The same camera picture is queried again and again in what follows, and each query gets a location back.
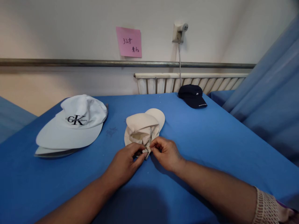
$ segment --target wall outlet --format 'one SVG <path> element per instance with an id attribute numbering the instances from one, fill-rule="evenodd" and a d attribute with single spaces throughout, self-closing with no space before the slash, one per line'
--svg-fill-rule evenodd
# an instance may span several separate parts
<path id="1" fill-rule="evenodd" d="M 185 32 L 188 30 L 188 24 L 174 24 L 172 42 L 173 43 L 183 43 Z"/>

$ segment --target forearm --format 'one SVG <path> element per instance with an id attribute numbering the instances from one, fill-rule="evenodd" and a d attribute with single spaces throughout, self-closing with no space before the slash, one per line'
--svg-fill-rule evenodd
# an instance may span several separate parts
<path id="1" fill-rule="evenodd" d="M 233 222 L 252 222 L 257 198 L 255 187 L 191 161 L 184 161 L 175 174 Z"/>
<path id="2" fill-rule="evenodd" d="M 90 223 L 117 188 L 104 174 L 37 223 Z"/>

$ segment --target metal rail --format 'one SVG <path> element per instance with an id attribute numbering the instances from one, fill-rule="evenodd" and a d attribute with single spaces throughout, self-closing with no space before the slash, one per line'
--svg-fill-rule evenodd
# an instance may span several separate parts
<path id="1" fill-rule="evenodd" d="M 0 58 L 0 66 L 178 68 L 179 63 L 178 62 L 161 62 L 161 61 L 108 61 L 108 60 L 78 60 L 78 59 Z M 182 68 L 252 69 L 255 67 L 255 64 L 181 62 L 181 67 Z"/>

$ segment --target ck logo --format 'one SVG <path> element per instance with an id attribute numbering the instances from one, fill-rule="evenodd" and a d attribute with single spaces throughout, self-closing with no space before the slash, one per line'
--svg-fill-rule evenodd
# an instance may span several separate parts
<path id="1" fill-rule="evenodd" d="M 70 122 L 70 123 L 74 122 L 72 125 L 77 125 L 77 122 L 79 123 L 79 125 L 84 125 L 84 124 L 81 123 L 81 121 L 87 121 L 87 120 L 81 120 L 81 121 L 80 121 L 80 119 L 82 119 L 82 118 L 85 117 L 85 116 L 82 116 L 82 117 L 78 118 L 79 116 L 80 116 L 80 115 L 75 115 L 75 117 L 73 117 L 73 116 L 69 116 L 69 117 L 66 118 L 66 119 L 67 119 L 68 122 Z"/>

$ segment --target wall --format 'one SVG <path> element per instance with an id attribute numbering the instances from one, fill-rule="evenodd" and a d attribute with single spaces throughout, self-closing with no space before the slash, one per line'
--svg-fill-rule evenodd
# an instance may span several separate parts
<path id="1" fill-rule="evenodd" d="M 257 63 L 298 13 L 293 0 L 0 1 L 0 58 Z M 141 30 L 142 58 L 120 56 L 116 26 Z M 167 68 L 0 68 L 0 96 L 41 115 L 76 94 L 138 93 L 135 72 Z M 199 72 L 199 69 L 183 69 Z"/>

